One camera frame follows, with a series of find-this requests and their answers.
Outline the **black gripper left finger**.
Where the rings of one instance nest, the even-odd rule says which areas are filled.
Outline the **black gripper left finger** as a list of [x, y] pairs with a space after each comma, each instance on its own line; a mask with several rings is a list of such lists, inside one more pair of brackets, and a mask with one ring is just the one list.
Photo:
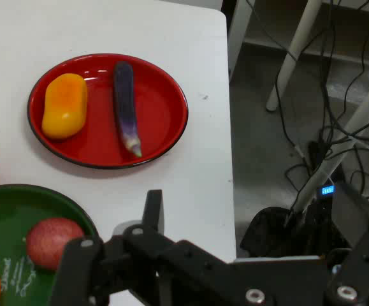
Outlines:
[[163, 217], [163, 194], [151, 190], [138, 224], [107, 242], [94, 235], [67, 243], [49, 305], [108, 305], [121, 291], [144, 305], [244, 305], [234, 268], [165, 237]]

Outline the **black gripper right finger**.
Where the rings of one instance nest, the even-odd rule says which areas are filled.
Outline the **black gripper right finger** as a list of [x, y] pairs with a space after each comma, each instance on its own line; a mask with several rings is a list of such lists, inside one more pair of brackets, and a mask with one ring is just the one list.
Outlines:
[[328, 284], [327, 304], [369, 305], [369, 202], [349, 184], [335, 184], [331, 218], [351, 252]]

